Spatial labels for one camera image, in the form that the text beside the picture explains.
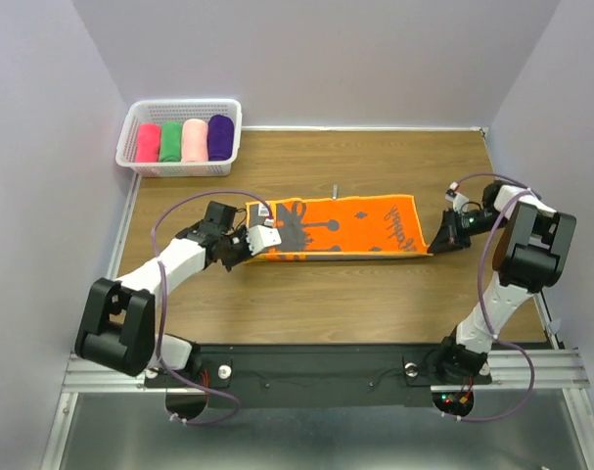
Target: folded towel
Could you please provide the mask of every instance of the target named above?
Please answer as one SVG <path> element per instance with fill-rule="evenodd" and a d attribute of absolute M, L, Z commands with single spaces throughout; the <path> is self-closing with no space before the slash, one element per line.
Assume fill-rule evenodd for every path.
<path fill-rule="evenodd" d="M 140 124 L 136 138 L 136 164 L 154 164 L 160 159 L 161 129 L 157 124 Z"/>
<path fill-rule="evenodd" d="M 216 115 L 209 120 L 207 150 L 213 161 L 229 160 L 234 150 L 234 123 L 227 116 Z"/>
<path fill-rule="evenodd" d="M 207 162 L 207 122 L 188 119 L 181 134 L 181 162 Z"/>
<path fill-rule="evenodd" d="M 169 121 L 161 125 L 160 163 L 181 162 L 181 122 Z"/>
<path fill-rule="evenodd" d="M 269 201 L 281 244 L 255 259 L 323 260 L 426 257 L 414 197 L 386 195 Z M 266 210 L 247 203 L 247 226 Z"/>

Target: white metal frame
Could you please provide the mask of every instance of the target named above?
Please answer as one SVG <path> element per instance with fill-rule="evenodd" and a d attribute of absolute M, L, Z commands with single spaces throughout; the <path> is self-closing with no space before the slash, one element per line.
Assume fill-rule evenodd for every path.
<path fill-rule="evenodd" d="M 140 180 L 141 176 L 134 173 L 108 267 L 107 277 L 109 278 L 116 277 L 118 273 L 133 208 L 140 188 Z M 586 465 L 589 469 L 594 470 L 594 412 L 586 391 L 590 387 L 590 382 L 583 361 L 577 350 L 560 350 L 560 342 L 553 332 L 551 316 L 542 294 L 534 296 L 534 301 L 540 321 L 553 347 L 553 350 L 528 351 L 536 369 L 535 388 L 561 389 L 563 391 Z M 488 364 L 493 383 L 488 386 L 477 385 L 474 386 L 474 389 L 519 390 L 527 387 L 529 371 L 526 361 L 519 354 L 494 351 L 488 356 Z M 170 390 L 177 393 L 199 393 L 190 389 Z M 450 389 L 444 386 L 434 386 L 432 390 L 446 391 Z M 143 375 L 127 377 L 71 354 L 41 470 L 60 469 L 79 394 L 164 392 L 165 389 L 145 388 Z"/>

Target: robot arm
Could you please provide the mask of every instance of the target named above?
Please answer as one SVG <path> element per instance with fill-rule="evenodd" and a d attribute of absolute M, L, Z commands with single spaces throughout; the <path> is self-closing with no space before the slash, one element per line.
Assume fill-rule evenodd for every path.
<path fill-rule="evenodd" d="M 74 350 L 80 357 L 135 376 L 157 363 L 155 308 L 161 302 L 158 260 L 166 271 L 168 294 L 183 281 L 221 261 L 229 271 L 264 249 L 281 243 L 266 225 L 241 226 L 231 233 L 236 208 L 210 202 L 203 220 L 181 230 L 160 254 L 116 280 L 101 278 L 90 288 Z M 111 315 L 125 311 L 122 323 Z M 173 368 L 186 365 L 192 345 L 164 337 L 162 355 Z"/>
<path fill-rule="evenodd" d="M 463 212 L 463 207 L 468 199 L 457 193 L 457 187 L 452 185 L 446 193 L 453 209 L 443 213 L 442 226 L 430 247 L 432 253 L 469 247 L 471 236 L 489 231 L 504 210 L 503 220 L 507 222 L 492 259 L 494 273 L 483 293 L 493 333 L 478 303 L 442 341 L 436 360 L 441 376 L 476 377 L 493 341 L 512 314 L 543 287 L 553 286 L 562 275 L 576 220 L 532 195 L 520 197 L 508 208 L 508 203 L 522 191 L 523 188 L 495 181 L 485 188 L 481 209 L 467 212 Z"/>

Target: purple rolled towel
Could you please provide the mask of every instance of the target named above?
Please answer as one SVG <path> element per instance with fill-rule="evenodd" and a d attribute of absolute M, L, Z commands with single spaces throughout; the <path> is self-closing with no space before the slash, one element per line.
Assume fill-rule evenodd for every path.
<path fill-rule="evenodd" d="M 207 131 L 207 152 L 211 161 L 224 161 L 231 158 L 234 150 L 234 123 L 227 116 L 211 117 Z"/>

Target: gray floor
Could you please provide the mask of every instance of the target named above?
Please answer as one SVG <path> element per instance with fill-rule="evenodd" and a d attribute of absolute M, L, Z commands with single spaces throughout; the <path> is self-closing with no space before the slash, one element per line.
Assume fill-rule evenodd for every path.
<path fill-rule="evenodd" d="M 475 415 L 518 392 L 477 393 Z M 512 418 L 455 423 L 424 408 L 243 410 L 205 428 L 168 422 L 159 394 L 83 395 L 63 468 L 133 470 L 585 469 L 560 391 L 537 391 Z"/>

